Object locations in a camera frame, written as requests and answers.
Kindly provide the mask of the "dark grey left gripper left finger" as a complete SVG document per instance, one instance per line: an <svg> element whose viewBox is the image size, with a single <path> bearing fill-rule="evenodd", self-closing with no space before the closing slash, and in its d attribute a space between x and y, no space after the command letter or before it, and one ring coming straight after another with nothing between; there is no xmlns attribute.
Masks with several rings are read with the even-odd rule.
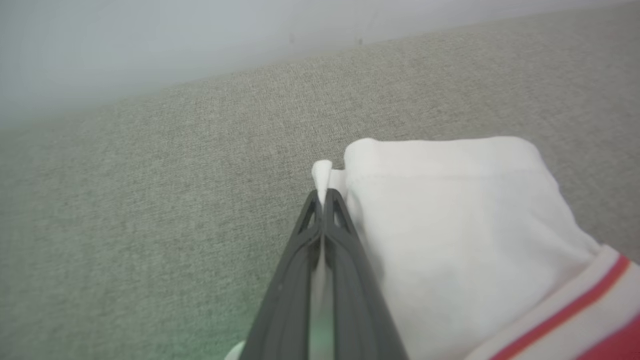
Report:
<svg viewBox="0 0 640 360"><path fill-rule="evenodd" d="M307 360L313 271L318 266L323 209L307 197L240 355L242 360Z"/></svg>

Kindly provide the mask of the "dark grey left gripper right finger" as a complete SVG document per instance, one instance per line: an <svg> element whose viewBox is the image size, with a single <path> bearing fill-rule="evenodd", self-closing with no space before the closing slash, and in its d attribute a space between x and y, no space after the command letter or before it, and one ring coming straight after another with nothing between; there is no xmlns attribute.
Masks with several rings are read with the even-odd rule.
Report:
<svg viewBox="0 0 640 360"><path fill-rule="evenodd" d="M324 235L333 272L334 358L407 360L373 267L336 189L326 193Z"/></svg>

